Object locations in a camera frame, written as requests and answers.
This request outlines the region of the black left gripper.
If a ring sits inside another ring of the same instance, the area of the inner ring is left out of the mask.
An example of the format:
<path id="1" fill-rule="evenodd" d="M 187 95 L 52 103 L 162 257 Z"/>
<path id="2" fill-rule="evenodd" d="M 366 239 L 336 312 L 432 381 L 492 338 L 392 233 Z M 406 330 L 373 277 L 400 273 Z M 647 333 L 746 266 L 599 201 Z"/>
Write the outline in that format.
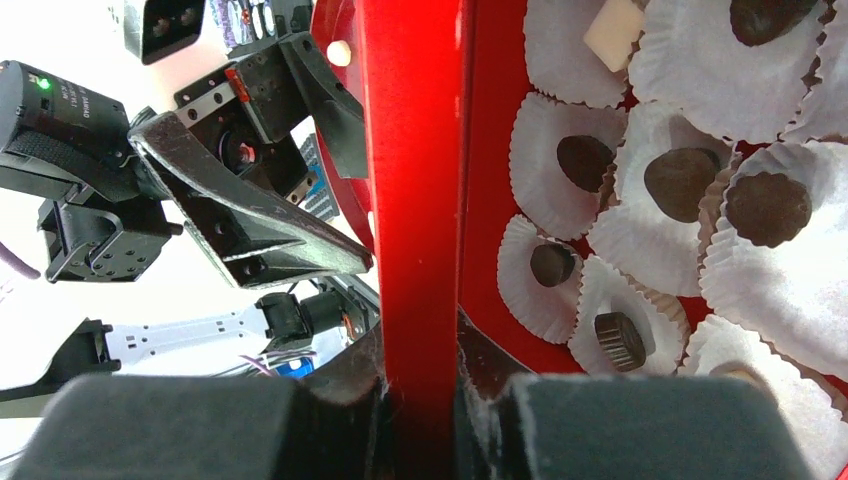
<path id="1" fill-rule="evenodd" d="M 293 130 L 311 119 L 342 178 L 366 179 L 364 109 L 307 32 L 267 39 L 133 128 L 156 196 L 221 275 L 243 289 L 368 272 L 372 253 L 293 205 L 309 174 Z"/>

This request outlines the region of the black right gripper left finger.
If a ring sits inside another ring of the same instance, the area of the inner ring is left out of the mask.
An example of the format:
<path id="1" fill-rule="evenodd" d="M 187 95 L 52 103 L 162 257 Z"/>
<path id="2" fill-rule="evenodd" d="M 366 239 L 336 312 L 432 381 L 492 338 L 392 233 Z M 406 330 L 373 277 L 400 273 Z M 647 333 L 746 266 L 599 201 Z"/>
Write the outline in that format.
<path id="1" fill-rule="evenodd" d="M 66 384 L 17 479 L 366 479 L 385 394 L 368 332 L 302 379 L 85 375 Z"/>

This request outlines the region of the red square box lid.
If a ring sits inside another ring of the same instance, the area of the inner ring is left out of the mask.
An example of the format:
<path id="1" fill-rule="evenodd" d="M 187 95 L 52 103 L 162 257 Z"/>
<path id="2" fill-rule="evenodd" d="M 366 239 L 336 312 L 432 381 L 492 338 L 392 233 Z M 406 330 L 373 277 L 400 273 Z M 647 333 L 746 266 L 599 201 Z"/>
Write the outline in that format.
<path id="1" fill-rule="evenodd" d="M 394 474 L 454 475 L 465 1 L 360 10 Z"/>

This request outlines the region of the dark oval chocolate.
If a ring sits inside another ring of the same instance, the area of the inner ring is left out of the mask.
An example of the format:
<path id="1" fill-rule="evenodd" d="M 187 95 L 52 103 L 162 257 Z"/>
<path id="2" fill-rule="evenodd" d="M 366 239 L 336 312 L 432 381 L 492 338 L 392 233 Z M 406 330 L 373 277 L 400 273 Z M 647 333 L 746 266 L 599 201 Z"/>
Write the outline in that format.
<path id="1" fill-rule="evenodd" d="M 699 202 L 719 171 L 719 157 L 706 148 L 678 148 L 652 160 L 645 187 L 660 211 L 681 223 L 699 218 Z"/>

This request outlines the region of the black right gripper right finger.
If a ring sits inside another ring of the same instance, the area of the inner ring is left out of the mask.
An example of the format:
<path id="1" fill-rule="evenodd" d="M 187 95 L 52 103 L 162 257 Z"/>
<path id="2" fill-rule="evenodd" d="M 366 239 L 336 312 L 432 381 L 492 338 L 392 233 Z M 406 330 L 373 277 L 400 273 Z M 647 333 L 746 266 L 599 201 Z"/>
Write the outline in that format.
<path id="1" fill-rule="evenodd" d="M 538 374 L 458 322 L 461 479 L 808 479 L 764 391 L 728 376 Z"/>

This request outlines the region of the dark chocolate tray front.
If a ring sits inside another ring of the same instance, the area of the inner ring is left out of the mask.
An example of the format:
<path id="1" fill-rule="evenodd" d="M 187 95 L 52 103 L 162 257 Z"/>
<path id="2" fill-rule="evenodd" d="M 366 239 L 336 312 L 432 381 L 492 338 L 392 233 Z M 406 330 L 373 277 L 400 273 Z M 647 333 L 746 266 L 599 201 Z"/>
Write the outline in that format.
<path id="1" fill-rule="evenodd" d="M 558 164 L 566 177 L 579 189 L 598 193 L 603 177 L 613 164 L 612 150 L 589 135 L 563 137 L 556 148 Z"/>

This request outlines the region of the red chocolate box tray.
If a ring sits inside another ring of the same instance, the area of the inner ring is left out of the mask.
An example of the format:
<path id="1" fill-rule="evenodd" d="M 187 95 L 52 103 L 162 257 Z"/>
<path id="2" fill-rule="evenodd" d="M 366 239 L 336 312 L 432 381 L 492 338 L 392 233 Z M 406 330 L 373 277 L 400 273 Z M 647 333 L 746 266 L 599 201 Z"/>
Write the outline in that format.
<path id="1" fill-rule="evenodd" d="M 481 1 L 460 303 L 541 371 L 736 377 L 847 471 L 847 5 Z"/>

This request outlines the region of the caramel chocolate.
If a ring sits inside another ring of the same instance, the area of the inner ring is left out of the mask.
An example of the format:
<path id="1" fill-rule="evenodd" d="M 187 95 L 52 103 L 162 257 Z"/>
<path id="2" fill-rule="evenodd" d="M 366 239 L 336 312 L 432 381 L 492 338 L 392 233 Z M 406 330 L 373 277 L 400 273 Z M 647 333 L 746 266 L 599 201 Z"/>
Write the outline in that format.
<path id="1" fill-rule="evenodd" d="M 645 22 L 648 1 L 607 0 L 583 36 L 586 46 L 612 73 L 626 69 Z"/>

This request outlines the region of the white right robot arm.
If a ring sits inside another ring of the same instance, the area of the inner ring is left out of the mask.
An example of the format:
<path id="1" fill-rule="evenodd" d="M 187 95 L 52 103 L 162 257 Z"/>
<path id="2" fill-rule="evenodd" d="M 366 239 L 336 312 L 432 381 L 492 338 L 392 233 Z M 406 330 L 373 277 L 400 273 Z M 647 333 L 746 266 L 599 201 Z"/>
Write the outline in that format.
<path id="1" fill-rule="evenodd" d="M 82 322 L 5 479 L 809 479 L 774 403 L 718 377 L 537 375 L 459 320 L 451 464 L 403 460 L 378 330 L 302 380 L 237 373 L 255 307 L 158 325 Z"/>

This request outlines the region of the dark round chocolate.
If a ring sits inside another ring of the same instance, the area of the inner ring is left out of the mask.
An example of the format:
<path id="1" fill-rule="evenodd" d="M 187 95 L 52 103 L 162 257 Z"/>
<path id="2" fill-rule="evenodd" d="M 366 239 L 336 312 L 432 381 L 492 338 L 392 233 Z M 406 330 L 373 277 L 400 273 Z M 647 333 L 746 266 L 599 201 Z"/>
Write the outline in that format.
<path id="1" fill-rule="evenodd" d="M 806 186 L 782 173 L 741 177 L 727 192 L 726 218 L 754 246 L 776 248 L 809 223 L 813 202 Z"/>

